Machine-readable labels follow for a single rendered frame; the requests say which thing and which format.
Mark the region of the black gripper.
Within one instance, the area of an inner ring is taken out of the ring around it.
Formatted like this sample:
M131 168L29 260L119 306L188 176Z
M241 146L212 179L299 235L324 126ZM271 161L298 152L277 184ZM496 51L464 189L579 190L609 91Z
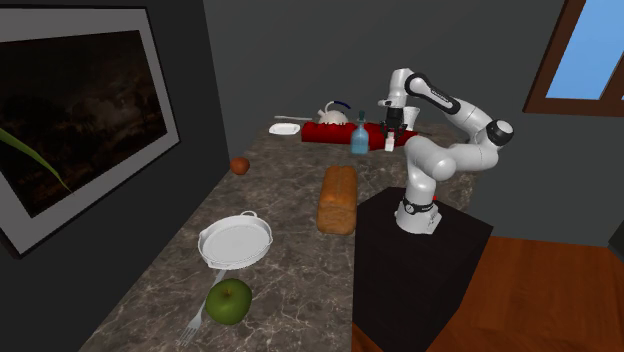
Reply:
M405 134L407 125L404 124L404 113L402 108L388 107L385 123L380 123L380 132L382 133L384 140L388 137L388 128L396 129L397 141L399 141Z

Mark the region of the blue glass bottle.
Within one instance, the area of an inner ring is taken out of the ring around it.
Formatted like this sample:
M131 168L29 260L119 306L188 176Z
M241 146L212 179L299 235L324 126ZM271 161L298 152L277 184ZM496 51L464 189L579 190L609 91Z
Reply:
M350 150L352 154L364 155L369 151L369 134L365 129L365 112L359 111L357 128L351 134Z

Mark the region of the red cloth mat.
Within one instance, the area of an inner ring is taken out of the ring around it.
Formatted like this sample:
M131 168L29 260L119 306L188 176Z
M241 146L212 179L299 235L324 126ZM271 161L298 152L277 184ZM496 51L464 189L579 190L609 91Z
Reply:
M353 123L337 125L306 122L301 128L301 141L349 145L351 143L352 133L356 129L357 125ZM368 145L370 150L385 148L385 139L380 131L379 124L365 123L364 129L368 133Z

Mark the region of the brown bread loaf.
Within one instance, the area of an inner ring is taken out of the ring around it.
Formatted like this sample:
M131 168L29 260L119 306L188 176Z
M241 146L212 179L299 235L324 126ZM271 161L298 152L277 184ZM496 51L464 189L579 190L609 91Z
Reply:
M358 177L351 166L330 166L324 175L316 224L321 233L350 235L357 218Z

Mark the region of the small white plate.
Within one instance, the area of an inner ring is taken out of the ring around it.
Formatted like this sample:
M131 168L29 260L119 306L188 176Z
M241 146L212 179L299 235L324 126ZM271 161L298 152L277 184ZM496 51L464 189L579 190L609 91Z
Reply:
M296 135L300 129L299 124L280 122L271 125L268 132L273 135L289 136Z

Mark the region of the black robot stand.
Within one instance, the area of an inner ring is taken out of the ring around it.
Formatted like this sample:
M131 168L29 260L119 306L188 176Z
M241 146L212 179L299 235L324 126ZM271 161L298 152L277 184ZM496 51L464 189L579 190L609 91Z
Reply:
M396 224L405 193L362 202L355 231L352 321L384 352L426 352L458 310L493 227L440 201L432 235Z

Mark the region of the white round pan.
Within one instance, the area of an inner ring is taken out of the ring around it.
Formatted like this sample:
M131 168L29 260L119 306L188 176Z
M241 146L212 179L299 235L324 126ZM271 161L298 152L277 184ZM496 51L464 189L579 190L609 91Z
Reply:
M269 251L273 233L256 212L222 218L199 233L197 249L213 269L239 270L261 260Z

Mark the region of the brown framed window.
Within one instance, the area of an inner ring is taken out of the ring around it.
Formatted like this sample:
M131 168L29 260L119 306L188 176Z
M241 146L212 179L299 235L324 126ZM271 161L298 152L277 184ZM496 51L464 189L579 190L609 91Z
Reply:
M624 0L564 0L523 111L624 118Z

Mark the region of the green apple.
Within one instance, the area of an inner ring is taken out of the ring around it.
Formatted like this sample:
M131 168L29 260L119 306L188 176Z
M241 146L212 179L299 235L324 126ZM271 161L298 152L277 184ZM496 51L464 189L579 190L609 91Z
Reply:
M252 290L245 282L229 278L210 290L205 300L205 311L220 324L235 325L247 315L252 297Z

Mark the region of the silver fork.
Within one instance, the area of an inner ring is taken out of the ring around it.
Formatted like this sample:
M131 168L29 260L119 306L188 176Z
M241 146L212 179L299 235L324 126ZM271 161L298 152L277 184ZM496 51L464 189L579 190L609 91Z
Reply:
M203 300L195 316L187 324L182 334L176 340L177 346L185 347L191 342L191 340L193 339L193 337L195 336L195 334L197 333L197 331L199 330L202 324L202 312L205 309L205 304L206 304L206 300Z

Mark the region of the green plant leaf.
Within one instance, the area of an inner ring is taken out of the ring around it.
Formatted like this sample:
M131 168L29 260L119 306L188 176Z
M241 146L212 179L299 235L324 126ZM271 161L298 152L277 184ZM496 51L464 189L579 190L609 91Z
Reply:
M65 184L58 171L53 168L38 152L36 152L30 146L23 143L2 128L0 128L0 141L15 148L16 150L19 150L20 152L24 153L25 155L39 163L42 167L47 169L67 191L72 193L72 190Z

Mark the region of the dark framed wall picture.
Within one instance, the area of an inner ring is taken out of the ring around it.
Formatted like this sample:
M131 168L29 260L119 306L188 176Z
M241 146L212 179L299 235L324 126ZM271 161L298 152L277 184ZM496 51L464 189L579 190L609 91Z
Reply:
M143 7L0 6L0 238L24 256L179 141Z

